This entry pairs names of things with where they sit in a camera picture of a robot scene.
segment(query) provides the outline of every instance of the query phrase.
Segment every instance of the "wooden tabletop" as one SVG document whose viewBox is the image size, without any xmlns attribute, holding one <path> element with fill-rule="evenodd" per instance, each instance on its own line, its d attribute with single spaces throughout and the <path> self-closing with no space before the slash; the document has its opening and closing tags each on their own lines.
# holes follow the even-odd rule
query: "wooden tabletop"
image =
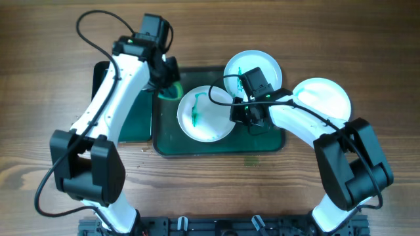
<svg viewBox="0 0 420 236">
<path fill-rule="evenodd" d="M 49 138 L 68 130 L 89 105 L 93 66 L 105 57 L 75 32 L 91 9 L 112 11 L 138 29 L 145 12 L 175 30 L 170 56 L 180 66 L 225 65 L 249 49 L 273 56 L 283 87 L 311 77 L 340 84 L 352 118 L 374 127 L 394 173 L 381 210 L 363 210 L 372 235 L 420 232 L 420 5 L 409 1 L 11 1 L 0 7 L 0 235 L 75 235 L 92 212 L 50 219 L 33 208 L 51 167 Z M 100 14 L 82 32 L 110 52 L 128 30 Z M 324 189 L 313 150 L 287 133 L 283 150 L 258 156 L 164 159 L 152 143 L 119 146 L 124 190 L 142 216 L 305 214 Z M 41 206 L 81 204 L 47 182 Z"/>
</svg>

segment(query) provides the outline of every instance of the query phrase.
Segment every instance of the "table surface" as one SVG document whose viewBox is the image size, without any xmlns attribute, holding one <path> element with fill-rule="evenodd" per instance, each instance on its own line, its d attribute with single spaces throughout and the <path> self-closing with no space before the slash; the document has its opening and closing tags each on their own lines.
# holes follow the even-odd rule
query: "table surface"
<svg viewBox="0 0 420 236">
<path fill-rule="evenodd" d="M 180 66 L 225 65 L 243 50 L 272 55 L 292 89 L 311 77 L 340 84 L 352 118 L 374 127 L 394 172 L 381 210 L 363 210 L 372 235 L 420 231 L 420 5 L 409 1 L 12 1 L 0 6 L 0 235 L 75 235 L 92 212 L 50 219 L 33 208 L 51 167 L 49 138 L 68 130 L 91 96 L 93 66 L 105 57 L 75 32 L 91 9 L 112 11 L 138 29 L 145 12 L 173 25 L 170 56 Z M 82 32 L 101 47 L 128 30 L 100 14 Z M 143 216 L 305 214 L 324 189 L 313 150 L 287 133 L 281 152 L 257 156 L 164 159 L 152 143 L 120 145 L 124 190 Z M 80 206 L 47 182 L 50 212 Z"/>
</svg>

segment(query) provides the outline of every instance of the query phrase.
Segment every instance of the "plate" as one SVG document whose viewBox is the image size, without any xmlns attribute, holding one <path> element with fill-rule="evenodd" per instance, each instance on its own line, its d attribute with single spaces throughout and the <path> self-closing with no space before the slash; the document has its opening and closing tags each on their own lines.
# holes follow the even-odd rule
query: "plate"
<svg viewBox="0 0 420 236">
<path fill-rule="evenodd" d="M 190 138 L 200 142 L 221 140 L 235 126 L 229 120 L 230 107 L 212 103 L 208 95 L 209 89 L 210 86 L 201 86 L 185 94 L 177 111 L 181 129 Z M 211 89 L 211 97 L 218 102 L 233 102 L 233 98 L 219 87 Z"/>
<path fill-rule="evenodd" d="M 326 115 L 346 121 L 350 119 L 350 98 L 340 85 L 329 79 L 302 81 L 293 89 L 293 94 L 304 104 Z"/>
<path fill-rule="evenodd" d="M 247 50 L 235 55 L 226 65 L 223 75 L 244 74 L 256 67 L 261 68 L 267 82 L 274 90 L 282 87 L 283 76 L 280 66 L 273 57 L 259 50 Z M 223 82 L 232 97 L 245 98 L 245 91 L 238 77 L 228 77 Z"/>
</svg>

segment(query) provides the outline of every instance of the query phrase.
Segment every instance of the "white plate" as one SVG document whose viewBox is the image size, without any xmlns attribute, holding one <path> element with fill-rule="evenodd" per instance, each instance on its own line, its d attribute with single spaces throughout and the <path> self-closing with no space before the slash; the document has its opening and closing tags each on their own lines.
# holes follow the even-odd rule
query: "white plate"
<svg viewBox="0 0 420 236">
<path fill-rule="evenodd" d="M 304 104 L 337 119 L 348 121 L 350 99 L 337 83 L 324 78 L 311 78 L 299 83 L 293 94 Z"/>
<path fill-rule="evenodd" d="M 282 87 L 283 76 L 280 66 L 273 57 L 258 50 L 247 50 L 235 55 L 226 65 L 223 75 L 244 74 L 256 67 L 261 68 L 265 79 L 273 86 L 274 90 Z M 237 77 L 225 78 L 223 82 L 232 97 L 245 98 L 245 91 Z"/>
<path fill-rule="evenodd" d="M 192 139 L 200 142 L 214 142 L 232 131 L 234 122 L 229 120 L 230 107 L 214 104 L 209 99 L 210 86 L 197 87 L 182 98 L 177 117 L 181 129 Z M 215 101 L 229 103 L 233 98 L 221 88 L 213 87 L 211 97 Z"/>
</svg>

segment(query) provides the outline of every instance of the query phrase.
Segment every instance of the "brown wood surface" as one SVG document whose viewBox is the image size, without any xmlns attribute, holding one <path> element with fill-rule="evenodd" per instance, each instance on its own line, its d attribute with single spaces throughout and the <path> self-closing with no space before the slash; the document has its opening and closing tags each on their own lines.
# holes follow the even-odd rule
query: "brown wood surface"
<svg viewBox="0 0 420 236">
<path fill-rule="evenodd" d="M 77 221 L 92 216 L 50 219 L 33 208 L 35 189 L 51 166 L 49 138 L 55 129 L 68 130 L 89 105 L 93 66 L 104 60 L 75 33 L 77 17 L 90 9 L 117 13 L 136 29 L 145 12 L 164 16 L 175 30 L 170 55 L 182 66 L 224 65 L 238 52 L 258 49 L 280 64 L 286 88 L 311 77 L 338 82 L 350 96 L 353 117 L 374 126 L 395 176 L 383 192 L 384 207 L 363 211 L 372 235 L 419 234 L 418 3 L 26 2 L 0 8 L 0 235 L 75 235 Z M 128 34 L 99 14 L 82 25 L 108 51 Z M 168 160 L 150 142 L 121 145 L 119 153 L 127 197 L 143 216 L 304 214 L 324 195 L 314 152 L 290 133 L 281 152 L 258 156 L 258 167 L 246 167 L 244 156 Z M 53 180 L 41 203 L 51 212 L 80 205 Z"/>
</svg>

